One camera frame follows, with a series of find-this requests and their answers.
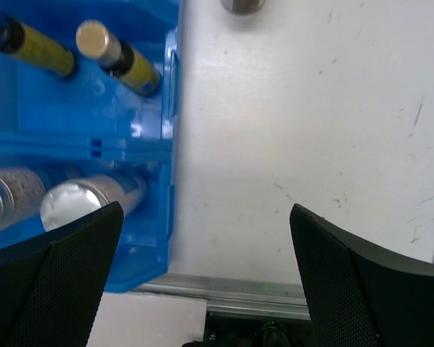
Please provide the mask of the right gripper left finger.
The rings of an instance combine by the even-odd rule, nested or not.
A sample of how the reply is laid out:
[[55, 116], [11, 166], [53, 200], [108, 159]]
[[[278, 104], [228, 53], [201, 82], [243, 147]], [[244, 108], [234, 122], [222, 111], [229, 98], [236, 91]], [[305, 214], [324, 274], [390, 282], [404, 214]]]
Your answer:
[[86, 346], [122, 231], [113, 202], [0, 249], [0, 346]]

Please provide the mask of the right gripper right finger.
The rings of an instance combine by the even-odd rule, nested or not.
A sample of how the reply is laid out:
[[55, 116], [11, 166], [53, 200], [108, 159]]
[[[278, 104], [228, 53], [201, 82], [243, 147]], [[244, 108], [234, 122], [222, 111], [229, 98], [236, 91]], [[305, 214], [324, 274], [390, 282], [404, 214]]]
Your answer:
[[434, 264], [385, 249], [295, 204], [289, 217], [319, 346], [434, 346]]

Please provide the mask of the silver-lid shaker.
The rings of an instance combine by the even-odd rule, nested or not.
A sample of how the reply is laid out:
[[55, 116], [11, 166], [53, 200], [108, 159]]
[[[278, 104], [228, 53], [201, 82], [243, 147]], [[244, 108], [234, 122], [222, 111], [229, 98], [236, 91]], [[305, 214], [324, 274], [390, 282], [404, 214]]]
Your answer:
[[36, 215], [50, 189], [81, 176], [74, 164], [0, 168], [0, 231]]
[[51, 231], [112, 202], [118, 202], [127, 216], [140, 206], [147, 190], [146, 180], [134, 171], [115, 170], [70, 179], [46, 193], [41, 203], [41, 221], [44, 229]]

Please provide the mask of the yellow-label small bottle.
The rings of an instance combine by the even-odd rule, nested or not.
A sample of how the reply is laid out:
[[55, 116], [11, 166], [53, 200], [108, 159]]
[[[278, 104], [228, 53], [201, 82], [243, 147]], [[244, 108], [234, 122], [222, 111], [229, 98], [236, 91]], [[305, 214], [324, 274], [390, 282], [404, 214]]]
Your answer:
[[33, 27], [10, 16], [0, 16], [0, 53], [54, 75], [60, 80], [78, 69], [75, 53]]
[[76, 31], [79, 52], [109, 76], [141, 96], [154, 94], [161, 73], [136, 48], [117, 38], [98, 20], [85, 20]]

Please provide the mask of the dark sauce jar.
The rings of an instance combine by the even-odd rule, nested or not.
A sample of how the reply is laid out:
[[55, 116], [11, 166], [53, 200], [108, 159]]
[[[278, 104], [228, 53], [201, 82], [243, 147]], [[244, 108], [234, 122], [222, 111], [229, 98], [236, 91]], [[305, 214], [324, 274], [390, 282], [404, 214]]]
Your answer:
[[228, 13], [239, 16], [254, 14], [265, 4], [265, 0], [220, 0], [220, 2]]

